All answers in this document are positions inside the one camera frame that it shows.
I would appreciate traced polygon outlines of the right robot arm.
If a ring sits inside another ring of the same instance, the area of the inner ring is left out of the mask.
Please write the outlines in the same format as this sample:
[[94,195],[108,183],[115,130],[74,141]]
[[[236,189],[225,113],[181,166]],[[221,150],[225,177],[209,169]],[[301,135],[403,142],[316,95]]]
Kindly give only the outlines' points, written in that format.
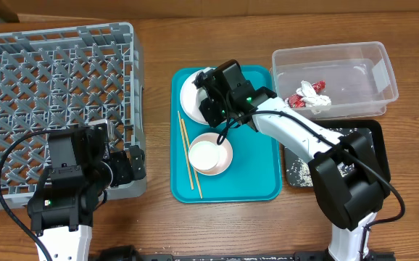
[[274,138],[308,164],[315,197],[332,224],[329,260],[369,260],[368,232],[390,194],[382,170],[362,134],[342,135],[301,116],[276,92],[254,88],[236,60],[199,72],[194,81],[199,111],[212,127],[224,123],[217,142],[234,124]]

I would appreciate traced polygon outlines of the white round plate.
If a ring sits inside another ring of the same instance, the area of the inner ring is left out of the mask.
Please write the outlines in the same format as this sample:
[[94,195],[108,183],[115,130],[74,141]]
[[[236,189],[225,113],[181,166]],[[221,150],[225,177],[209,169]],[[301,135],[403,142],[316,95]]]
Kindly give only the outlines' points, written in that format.
[[204,119],[203,115],[199,111],[199,102],[197,101],[198,90],[194,84],[194,81],[196,80],[196,77],[199,73],[205,73],[209,70],[210,67],[206,67],[188,76],[184,81],[180,92],[180,103],[183,111],[193,121],[203,125],[208,125],[208,122]]

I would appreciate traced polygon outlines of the clear plastic bin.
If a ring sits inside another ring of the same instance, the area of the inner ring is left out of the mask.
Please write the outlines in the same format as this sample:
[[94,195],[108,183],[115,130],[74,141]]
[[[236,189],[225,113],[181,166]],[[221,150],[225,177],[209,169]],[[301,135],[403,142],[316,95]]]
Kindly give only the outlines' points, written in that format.
[[325,83],[320,93],[331,105],[295,109],[313,120],[382,115],[399,98],[389,56],[378,41],[279,49],[272,55],[271,75],[282,99],[294,95],[303,80]]

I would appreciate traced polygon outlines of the grey dishwasher rack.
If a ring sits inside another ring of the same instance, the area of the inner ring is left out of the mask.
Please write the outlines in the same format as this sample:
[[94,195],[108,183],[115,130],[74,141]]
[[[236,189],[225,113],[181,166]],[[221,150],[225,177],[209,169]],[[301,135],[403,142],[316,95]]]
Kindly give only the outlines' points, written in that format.
[[11,208],[27,204],[49,163],[45,135],[31,131],[106,119],[112,151],[145,146],[143,60],[128,22],[0,33],[0,184]]

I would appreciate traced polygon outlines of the white paper cup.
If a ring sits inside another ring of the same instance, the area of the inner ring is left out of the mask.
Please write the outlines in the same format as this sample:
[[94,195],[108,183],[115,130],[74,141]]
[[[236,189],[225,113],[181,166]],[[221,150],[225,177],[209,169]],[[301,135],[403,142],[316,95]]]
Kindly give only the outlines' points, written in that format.
[[199,141],[193,144],[188,153],[189,162],[198,170],[210,170],[219,160],[219,151],[210,141]]

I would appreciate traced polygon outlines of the teal plastic tray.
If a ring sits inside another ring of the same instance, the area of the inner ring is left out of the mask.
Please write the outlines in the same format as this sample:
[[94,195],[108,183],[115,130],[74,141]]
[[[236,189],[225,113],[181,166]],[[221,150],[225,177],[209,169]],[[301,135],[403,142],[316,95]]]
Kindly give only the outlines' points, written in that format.
[[278,142],[243,125],[228,132],[226,141],[233,148],[228,168],[211,176],[199,174],[201,191],[191,188],[195,178],[188,175],[178,119],[186,123],[189,141],[204,133],[219,133],[224,125],[211,128],[192,120],[183,111],[180,92],[184,82],[198,67],[177,71],[171,81],[170,108],[170,190],[180,202],[223,203],[267,201],[282,189],[281,156]]

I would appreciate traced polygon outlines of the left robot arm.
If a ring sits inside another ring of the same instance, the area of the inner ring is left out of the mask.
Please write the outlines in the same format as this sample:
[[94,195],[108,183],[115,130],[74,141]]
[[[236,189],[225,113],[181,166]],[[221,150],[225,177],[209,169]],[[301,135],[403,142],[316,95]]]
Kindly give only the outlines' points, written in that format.
[[48,147],[51,163],[28,202],[38,256],[87,260],[93,213],[106,202],[108,187],[145,179],[145,153],[138,145],[111,152],[104,123],[55,130]]

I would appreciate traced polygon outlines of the pink bowl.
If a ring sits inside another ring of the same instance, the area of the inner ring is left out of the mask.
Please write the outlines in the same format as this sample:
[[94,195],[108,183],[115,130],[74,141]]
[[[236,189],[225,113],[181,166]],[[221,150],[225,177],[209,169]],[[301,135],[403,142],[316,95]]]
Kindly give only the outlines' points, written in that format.
[[213,168],[210,170],[198,170],[199,173],[202,173],[204,175],[219,175],[222,172],[226,171],[228,167],[230,166],[232,159],[233,159],[233,149],[229,141],[225,140],[221,145],[217,145],[217,138],[219,134],[218,133],[203,133],[200,136],[197,136],[191,143],[190,148],[193,144],[199,141],[210,141],[214,145],[217,146],[219,151],[219,160]]

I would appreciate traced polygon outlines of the white rice grains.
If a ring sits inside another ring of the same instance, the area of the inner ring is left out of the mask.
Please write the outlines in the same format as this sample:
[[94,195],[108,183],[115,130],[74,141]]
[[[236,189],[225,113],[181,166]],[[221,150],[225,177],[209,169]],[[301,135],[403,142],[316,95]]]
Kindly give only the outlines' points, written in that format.
[[[350,133],[358,132],[363,135],[374,149],[372,132],[369,128],[331,128],[331,131],[348,136]],[[299,158],[291,150],[284,148],[284,159],[286,166],[286,180],[290,186],[294,187],[313,187],[308,164]]]

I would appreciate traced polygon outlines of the black plastic tray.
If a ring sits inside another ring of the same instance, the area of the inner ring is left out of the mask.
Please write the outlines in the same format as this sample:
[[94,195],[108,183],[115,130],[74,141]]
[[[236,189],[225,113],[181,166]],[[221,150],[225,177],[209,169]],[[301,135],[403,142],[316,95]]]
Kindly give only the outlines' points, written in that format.
[[389,164],[386,156],[386,147],[383,139],[383,132],[379,122],[376,120],[318,120],[315,121],[325,128],[369,128],[372,132],[374,153],[383,173],[390,176]]

